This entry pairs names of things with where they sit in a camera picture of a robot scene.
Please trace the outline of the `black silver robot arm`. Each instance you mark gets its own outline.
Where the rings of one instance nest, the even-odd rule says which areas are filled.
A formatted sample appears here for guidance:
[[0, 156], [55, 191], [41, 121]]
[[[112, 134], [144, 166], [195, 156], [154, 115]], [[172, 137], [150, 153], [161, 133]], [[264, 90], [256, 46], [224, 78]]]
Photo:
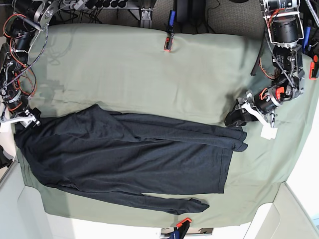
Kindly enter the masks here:
[[275, 110], [304, 93], [305, 72], [299, 44], [304, 37], [300, 1], [262, 0], [260, 6], [265, 21], [265, 37], [260, 48], [268, 48], [275, 68], [273, 75], [264, 74], [272, 82], [256, 94], [248, 91], [239, 97], [225, 118], [227, 127], [259, 121], [274, 128]]

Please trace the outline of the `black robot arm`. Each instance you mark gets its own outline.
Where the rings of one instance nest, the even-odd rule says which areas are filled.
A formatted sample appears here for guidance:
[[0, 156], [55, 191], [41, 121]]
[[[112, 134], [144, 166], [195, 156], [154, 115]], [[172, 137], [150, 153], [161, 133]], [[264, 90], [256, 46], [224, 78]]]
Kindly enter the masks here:
[[4, 105], [0, 115], [1, 132], [20, 123], [23, 127], [39, 126], [41, 112], [31, 108], [29, 100], [34, 96], [37, 81], [31, 81], [31, 90], [23, 90], [22, 79], [29, 79], [37, 56], [29, 62], [29, 52], [39, 34], [45, 33], [48, 40], [48, 26], [58, 10], [56, 0], [14, 0], [13, 14], [3, 24], [5, 43], [0, 49], [0, 96]]

